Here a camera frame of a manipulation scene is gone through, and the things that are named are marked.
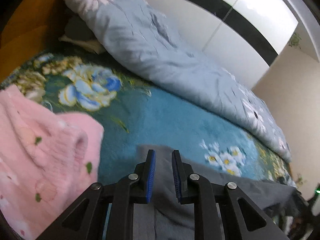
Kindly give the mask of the white black-striped wardrobe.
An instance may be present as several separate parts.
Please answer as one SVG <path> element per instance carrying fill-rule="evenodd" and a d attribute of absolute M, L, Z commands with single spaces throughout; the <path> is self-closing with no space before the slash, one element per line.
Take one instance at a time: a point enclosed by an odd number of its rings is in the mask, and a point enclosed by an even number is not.
<path fill-rule="evenodd" d="M 183 38 L 252 88 L 294 33 L 298 21 L 283 0 L 146 0 Z"/>

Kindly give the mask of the teal floral bed blanket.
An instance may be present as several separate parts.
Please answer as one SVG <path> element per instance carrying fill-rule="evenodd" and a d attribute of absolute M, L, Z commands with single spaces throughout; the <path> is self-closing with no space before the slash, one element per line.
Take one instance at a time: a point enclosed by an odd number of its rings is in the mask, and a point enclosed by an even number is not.
<path fill-rule="evenodd" d="M 275 223 L 294 185 L 279 155 L 239 126 L 152 85 L 108 54 L 42 53 L 1 79 L 51 112 L 80 112 L 101 124 L 100 160 L 85 164 L 102 184 L 118 181 L 156 151 L 151 203 L 135 207 L 134 239 L 193 239 L 191 205 L 177 202 L 171 152 L 217 184 L 234 179 Z"/>

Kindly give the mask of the grey knit sweater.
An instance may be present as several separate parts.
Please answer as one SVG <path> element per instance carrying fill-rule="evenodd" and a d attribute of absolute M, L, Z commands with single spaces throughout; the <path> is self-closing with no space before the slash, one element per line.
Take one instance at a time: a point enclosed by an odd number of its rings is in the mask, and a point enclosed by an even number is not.
<path fill-rule="evenodd" d="M 156 152 L 151 202 L 133 213 L 134 239 L 285 239 L 266 214 L 284 207 L 294 188 L 213 171 L 163 145 L 139 145 L 137 159 Z"/>

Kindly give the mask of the wooden bed frame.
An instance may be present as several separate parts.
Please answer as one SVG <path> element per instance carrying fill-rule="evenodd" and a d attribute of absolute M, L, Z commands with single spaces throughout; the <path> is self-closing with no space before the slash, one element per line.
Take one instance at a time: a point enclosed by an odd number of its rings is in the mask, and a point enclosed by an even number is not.
<path fill-rule="evenodd" d="M 23 0 L 1 33 L 1 81 L 57 41 L 70 14 L 63 0 Z"/>

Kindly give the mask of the grey-blue floral duvet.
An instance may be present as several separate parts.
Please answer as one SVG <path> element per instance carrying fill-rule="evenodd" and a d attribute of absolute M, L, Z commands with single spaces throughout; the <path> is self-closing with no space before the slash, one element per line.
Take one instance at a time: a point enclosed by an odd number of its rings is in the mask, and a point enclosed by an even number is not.
<path fill-rule="evenodd" d="M 191 48 L 146 0 L 64 0 L 126 69 L 248 130 L 284 161 L 292 155 L 267 105 Z"/>

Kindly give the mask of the pink fleece garment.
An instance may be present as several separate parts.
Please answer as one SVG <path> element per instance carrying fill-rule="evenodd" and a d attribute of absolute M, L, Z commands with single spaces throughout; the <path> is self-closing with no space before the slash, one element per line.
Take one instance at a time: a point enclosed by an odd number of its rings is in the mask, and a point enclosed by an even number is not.
<path fill-rule="evenodd" d="M 1 91 L 1 212 L 13 232 L 36 239 L 98 179 L 103 126 L 55 114 L 16 85 Z"/>

